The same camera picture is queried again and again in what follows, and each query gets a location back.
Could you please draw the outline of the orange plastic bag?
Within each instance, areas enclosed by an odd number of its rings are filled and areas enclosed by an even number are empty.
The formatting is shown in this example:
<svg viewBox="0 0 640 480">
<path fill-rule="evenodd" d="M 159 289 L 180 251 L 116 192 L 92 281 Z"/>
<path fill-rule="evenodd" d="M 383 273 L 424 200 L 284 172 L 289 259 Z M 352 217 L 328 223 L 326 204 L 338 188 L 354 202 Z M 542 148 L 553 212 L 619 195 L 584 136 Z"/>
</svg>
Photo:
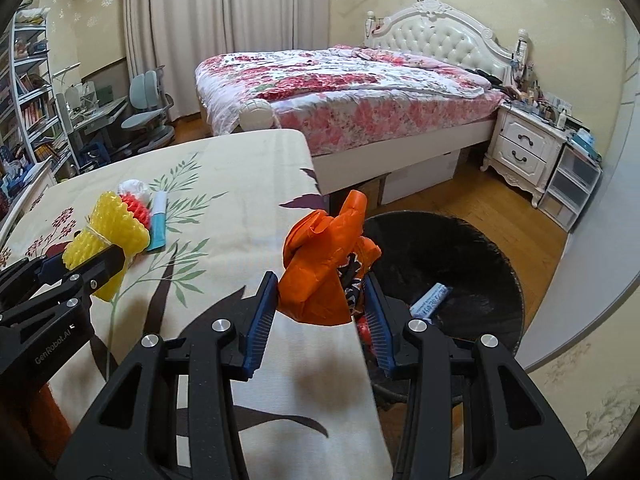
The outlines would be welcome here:
<svg viewBox="0 0 640 480">
<path fill-rule="evenodd" d="M 362 304 L 362 282 L 382 250 L 363 235 L 368 199 L 352 190 L 340 212 L 307 214 L 285 239 L 278 310 L 317 326 L 349 323 Z"/>
</svg>

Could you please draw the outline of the yellow foam fruit net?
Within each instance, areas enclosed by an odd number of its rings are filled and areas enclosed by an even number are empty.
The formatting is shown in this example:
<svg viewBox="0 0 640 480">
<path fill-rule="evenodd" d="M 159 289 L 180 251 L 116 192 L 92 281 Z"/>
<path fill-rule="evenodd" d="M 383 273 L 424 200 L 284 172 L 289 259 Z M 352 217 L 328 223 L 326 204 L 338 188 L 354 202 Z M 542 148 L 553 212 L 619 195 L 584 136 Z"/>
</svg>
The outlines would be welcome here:
<svg viewBox="0 0 640 480">
<path fill-rule="evenodd" d="M 86 226 L 64 249 L 63 262 L 67 270 L 73 271 L 107 247 L 118 246 L 124 252 L 124 267 L 94 293 L 103 301 L 111 301 L 131 261 L 149 242 L 150 230 L 134 218 L 118 194 L 108 191 L 99 196 Z"/>
</svg>

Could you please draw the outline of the red mesh ball trash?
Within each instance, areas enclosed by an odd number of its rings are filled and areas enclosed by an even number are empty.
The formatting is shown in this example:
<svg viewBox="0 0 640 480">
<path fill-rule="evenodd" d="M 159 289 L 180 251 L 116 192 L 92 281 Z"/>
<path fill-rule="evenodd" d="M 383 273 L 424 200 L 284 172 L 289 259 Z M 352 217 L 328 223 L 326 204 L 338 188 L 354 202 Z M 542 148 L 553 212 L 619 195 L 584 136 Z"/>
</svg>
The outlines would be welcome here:
<svg viewBox="0 0 640 480">
<path fill-rule="evenodd" d="M 364 315 L 361 315 L 359 318 L 356 318 L 356 329 L 357 329 L 357 333 L 358 333 L 361 344 L 367 348 L 370 348 L 372 346 L 372 338 L 371 338 L 369 324 Z"/>
</svg>

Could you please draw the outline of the black woven trash bin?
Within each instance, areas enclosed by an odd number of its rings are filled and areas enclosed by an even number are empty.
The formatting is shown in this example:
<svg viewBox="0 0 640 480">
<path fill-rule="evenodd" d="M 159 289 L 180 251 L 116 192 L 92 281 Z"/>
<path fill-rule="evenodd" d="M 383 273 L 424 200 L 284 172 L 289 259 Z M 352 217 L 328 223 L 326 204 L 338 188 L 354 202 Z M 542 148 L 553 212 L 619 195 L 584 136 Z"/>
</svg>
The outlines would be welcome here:
<svg viewBox="0 0 640 480">
<path fill-rule="evenodd" d="M 428 316 L 446 336 L 491 334 L 514 353 L 524 333 L 521 282 L 498 245 L 471 223 L 426 211 L 394 211 L 364 222 L 382 255 L 371 271 L 381 292 L 414 306 L 435 285 L 444 299 Z"/>
</svg>

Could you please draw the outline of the white crumpled tube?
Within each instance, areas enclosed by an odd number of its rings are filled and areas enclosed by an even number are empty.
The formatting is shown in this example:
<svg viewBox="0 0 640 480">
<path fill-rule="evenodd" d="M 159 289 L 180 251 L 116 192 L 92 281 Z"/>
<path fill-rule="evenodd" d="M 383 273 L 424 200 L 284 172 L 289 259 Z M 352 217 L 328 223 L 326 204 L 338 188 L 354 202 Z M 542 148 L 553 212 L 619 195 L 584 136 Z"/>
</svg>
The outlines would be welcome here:
<svg viewBox="0 0 640 480">
<path fill-rule="evenodd" d="M 432 317 L 442 302 L 449 296 L 452 291 L 442 283 L 435 283 L 419 300 L 409 308 L 409 312 L 413 318 L 432 322 Z"/>
</svg>

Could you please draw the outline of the red foam fruit net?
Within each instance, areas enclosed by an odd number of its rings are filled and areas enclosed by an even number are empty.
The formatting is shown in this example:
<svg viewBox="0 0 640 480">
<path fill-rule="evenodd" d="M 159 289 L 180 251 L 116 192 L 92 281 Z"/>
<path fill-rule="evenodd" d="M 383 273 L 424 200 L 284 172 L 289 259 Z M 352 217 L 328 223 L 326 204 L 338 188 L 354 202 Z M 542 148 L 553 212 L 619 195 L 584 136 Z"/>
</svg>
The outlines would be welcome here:
<svg viewBox="0 0 640 480">
<path fill-rule="evenodd" d="M 134 215 L 134 218 L 138 220 L 145 229 L 149 230 L 151 226 L 149 208 L 143 205 L 141 200 L 138 200 L 136 196 L 130 193 L 120 194 L 119 197 L 127 206 L 127 210 Z"/>
</svg>

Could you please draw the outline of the white crumpled tissue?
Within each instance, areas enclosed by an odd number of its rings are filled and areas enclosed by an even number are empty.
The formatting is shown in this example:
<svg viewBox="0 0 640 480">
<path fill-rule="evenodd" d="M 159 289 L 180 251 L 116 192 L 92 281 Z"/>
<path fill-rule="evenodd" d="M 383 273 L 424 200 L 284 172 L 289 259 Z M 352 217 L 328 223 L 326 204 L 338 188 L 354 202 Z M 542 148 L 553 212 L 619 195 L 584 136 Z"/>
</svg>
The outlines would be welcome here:
<svg viewBox="0 0 640 480">
<path fill-rule="evenodd" d="M 151 200 L 151 189 L 149 185 L 138 179 L 129 179 L 119 183 L 117 193 L 121 196 L 131 195 L 141 203 L 149 203 Z"/>
</svg>

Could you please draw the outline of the white and teal tube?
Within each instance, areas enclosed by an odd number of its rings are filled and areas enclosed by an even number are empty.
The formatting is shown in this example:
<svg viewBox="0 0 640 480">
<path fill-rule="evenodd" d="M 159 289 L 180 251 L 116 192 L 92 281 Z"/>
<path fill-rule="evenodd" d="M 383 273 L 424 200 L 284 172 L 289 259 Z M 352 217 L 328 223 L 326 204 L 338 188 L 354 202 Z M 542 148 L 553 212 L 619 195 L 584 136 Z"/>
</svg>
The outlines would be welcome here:
<svg viewBox="0 0 640 480">
<path fill-rule="evenodd" d="M 157 252 L 166 245 L 166 207 L 168 194 L 157 191 L 152 199 L 150 217 L 150 242 L 147 252 Z"/>
</svg>

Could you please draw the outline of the study desk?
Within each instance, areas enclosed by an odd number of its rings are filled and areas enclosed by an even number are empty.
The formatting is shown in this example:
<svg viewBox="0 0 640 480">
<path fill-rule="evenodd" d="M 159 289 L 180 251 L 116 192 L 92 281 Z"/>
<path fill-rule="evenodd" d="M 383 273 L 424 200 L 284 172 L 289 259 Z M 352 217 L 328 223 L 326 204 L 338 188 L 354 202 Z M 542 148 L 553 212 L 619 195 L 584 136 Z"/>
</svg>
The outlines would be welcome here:
<svg viewBox="0 0 640 480">
<path fill-rule="evenodd" d="M 62 130 L 75 157 L 80 150 L 91 142 L 101 142 L 107 151 L 114 151 L 113 141 L 108 131 L 128 106 L 126 96 L 91 110 L 80 110 L 75 113 L 63 93 L 55 93 L 55 104 L 58 118 L 61 119 Z"/>
</svg>

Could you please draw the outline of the cardboard box under bed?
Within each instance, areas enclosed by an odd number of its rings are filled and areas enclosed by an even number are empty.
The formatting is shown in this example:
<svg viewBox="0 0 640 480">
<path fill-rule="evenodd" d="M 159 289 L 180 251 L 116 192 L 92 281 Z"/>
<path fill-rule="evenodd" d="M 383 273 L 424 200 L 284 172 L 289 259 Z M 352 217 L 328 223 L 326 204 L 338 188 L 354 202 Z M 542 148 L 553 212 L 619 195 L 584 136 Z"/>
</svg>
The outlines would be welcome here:
<svg viewBox="0 0 640 480">
<path fill-rule="evenodd" d="M 381 204 L 387 205 L 451 180 L 460 152 L 449 152 L 391 172 L 385 178 Z"/>
</svg>

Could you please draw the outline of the blue-grey desk chair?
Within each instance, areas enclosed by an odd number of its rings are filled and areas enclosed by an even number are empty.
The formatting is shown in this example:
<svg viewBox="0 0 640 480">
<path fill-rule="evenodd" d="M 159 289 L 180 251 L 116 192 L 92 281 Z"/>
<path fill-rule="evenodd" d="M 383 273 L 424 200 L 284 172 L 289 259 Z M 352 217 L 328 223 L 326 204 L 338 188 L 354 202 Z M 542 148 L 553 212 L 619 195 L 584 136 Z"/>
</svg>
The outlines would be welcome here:
<svg viewBox="0 0 640 480">
<path fill-rule="evenodd" d="M 125 146 L 127 156 L 163 148 L 175 137 L 175 128 L 168 124 L 168 112 L 175 102 L 163 84 L 164 66 L 134 76 L 129 86 L 129 104 L 134 114 L 120 128 L 131 134 Z"/>
</svg>

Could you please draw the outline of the white bed with floral quilt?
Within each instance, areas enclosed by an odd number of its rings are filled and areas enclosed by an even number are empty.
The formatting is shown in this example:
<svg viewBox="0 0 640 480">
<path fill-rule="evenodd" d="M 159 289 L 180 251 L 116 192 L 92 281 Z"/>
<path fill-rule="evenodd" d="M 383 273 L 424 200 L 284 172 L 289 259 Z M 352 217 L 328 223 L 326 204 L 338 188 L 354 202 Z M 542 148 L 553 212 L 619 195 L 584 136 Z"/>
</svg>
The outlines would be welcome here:
<svg viewBox="0 0 640 480">
<path fill-rule="evenodd" d="M 347 46 L 215 55 L 194 77 L 215 136 L 300 132 L 324 194 L 487 141 L 504 100 L 464 68 Z"/>
</svg>

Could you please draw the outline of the white two-drawer nightstand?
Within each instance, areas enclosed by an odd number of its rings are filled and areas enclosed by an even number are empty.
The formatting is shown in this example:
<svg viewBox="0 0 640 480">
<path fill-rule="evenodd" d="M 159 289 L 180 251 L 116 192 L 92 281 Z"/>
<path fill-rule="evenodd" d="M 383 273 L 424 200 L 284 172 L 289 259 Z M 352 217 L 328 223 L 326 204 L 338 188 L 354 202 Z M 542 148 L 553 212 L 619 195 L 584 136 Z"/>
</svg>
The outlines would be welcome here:
<svg viewBox="0 0 640 480">
<path fill-rule="evenodd" d="M 537 208 L 566 141 L 563 130 L 503 101 L 480 170 L 492 168 Z"/>
</svg>

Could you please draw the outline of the white bookshelf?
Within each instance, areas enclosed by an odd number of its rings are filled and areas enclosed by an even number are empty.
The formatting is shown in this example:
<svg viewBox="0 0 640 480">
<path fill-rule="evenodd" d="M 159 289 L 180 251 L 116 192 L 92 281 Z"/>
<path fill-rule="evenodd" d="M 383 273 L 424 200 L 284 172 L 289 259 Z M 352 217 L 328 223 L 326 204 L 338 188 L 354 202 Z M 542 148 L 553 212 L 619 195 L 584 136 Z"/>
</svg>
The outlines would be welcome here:
<svg viewBox="0 0 640 480">
<path fill-rule="evenodd" d="M 21 6 L 1 35 L 1 154 L 50 162 L 55 179 L 76 160 L 50 63 L 48 8 Z"/>
</svg>

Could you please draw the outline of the plastic drawer storage unit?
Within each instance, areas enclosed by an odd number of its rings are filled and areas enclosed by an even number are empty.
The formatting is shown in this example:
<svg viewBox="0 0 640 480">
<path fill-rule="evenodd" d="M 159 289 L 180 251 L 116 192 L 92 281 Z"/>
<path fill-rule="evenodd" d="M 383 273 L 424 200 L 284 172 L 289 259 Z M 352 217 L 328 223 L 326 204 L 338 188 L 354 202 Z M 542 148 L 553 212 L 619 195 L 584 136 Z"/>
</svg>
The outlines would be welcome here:
<svg viewBox="0 0 640 480">
<path fill-rule="evenodd" d="M 588 205 L 602 168 L 573 142 L 563 146 L 538 208 L 565 232 L 570 232 Z"/>
</svg>

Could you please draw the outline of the beige curtain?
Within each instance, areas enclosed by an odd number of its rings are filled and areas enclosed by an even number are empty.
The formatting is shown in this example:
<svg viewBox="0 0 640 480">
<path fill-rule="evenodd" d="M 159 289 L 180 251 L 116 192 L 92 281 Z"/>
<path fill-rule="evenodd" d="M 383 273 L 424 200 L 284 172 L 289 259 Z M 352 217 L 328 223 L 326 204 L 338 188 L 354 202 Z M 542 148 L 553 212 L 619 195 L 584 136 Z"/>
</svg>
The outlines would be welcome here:
<svg viewBox="0 0 640 480">
<path fill-rule="evenodd" d="M 200 109 L 195 69 L 217 54 L 322 49 L 330 0 L 122 0 L 128 73 L 161 68 L 172 114 Z"/>
</svg>

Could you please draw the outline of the white tufted headboard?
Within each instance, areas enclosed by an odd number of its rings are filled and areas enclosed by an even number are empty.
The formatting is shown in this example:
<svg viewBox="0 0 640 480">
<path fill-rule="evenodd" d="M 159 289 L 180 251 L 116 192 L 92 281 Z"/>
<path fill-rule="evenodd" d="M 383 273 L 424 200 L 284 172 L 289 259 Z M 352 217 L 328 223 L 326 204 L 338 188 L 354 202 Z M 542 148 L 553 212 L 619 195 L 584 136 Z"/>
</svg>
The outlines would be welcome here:
<svg viewBox="0 0 640 480">
<path fill-rule="evenodd" d="M 385 18 L 368 13 L 364 44 L 372 49 L 422 54 L 508 82 L 528 61 L 528 32 L 521 29 L 512 50 L 494 31 L 440 0 L 420 0 Z"/>
</svg>

